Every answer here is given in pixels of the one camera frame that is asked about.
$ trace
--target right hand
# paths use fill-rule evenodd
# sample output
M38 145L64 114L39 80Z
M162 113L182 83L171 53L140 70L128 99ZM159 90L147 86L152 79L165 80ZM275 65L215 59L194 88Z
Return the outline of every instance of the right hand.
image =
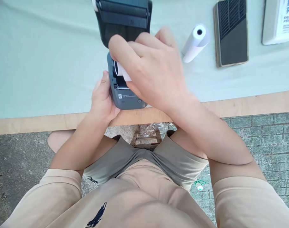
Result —
M156 36L141 33L135 42L114 35L109 42L113 60L118 61L132 82L127 86L142 100L168 113L179 107L190 93L175 39L168 27Z

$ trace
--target printer lid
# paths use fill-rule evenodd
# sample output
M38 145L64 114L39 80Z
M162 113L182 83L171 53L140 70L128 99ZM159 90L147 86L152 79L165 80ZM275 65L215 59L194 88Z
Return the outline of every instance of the printer lid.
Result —
M150 0L92 0L92 4L101 40L107 48L110 38L115 34L126 41L134 41L140 33L150 32Z

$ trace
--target hand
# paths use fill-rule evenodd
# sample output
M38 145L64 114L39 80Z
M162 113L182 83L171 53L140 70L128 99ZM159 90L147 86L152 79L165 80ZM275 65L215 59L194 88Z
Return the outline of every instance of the hand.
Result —
M146 103L167 113L188 97L179 51L168 27L155 37L141 33L135 42L114 35L109 50L131 77L127 86Z
M102 79L96 84L92 94L92 106L89 114L96 120L110 123L120 109L117 108L110 95L110 78L107 71L103 72Z

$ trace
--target stone pavement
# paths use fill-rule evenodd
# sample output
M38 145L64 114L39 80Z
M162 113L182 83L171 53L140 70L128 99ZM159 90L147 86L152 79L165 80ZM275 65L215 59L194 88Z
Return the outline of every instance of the stone pavement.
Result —
M243 138L266 178L289 207L289 113L231 117L225 121ZM143 125L110 127L106 135L121 134L130 142L136 130L145 132L145 128ZM176 128L160 129L162 137L168 129ZM49 132L38 132L0 136L0 225L47 170L54 156L46 142L48 135ZM215 223L209 173L207 167L198 177L207 182L203 191L194 186L191 195ZM92 182L83 178L83 195L94 188Z
M289 113L224 119L242 137L266 179L289 207ZM193 185L191 195L216 224L209 167L198 179L208 184L203 191Z

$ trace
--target t-shirt sleeve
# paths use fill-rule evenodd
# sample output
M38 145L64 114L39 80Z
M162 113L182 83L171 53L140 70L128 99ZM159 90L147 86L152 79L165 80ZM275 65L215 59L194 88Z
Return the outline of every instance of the t-shirt sleeve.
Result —
M49 169L18 203L5 227L47 227L81 199L81 177L73 170Z
M228 177L213 186L219 228L289 227L289 209L264 180Z

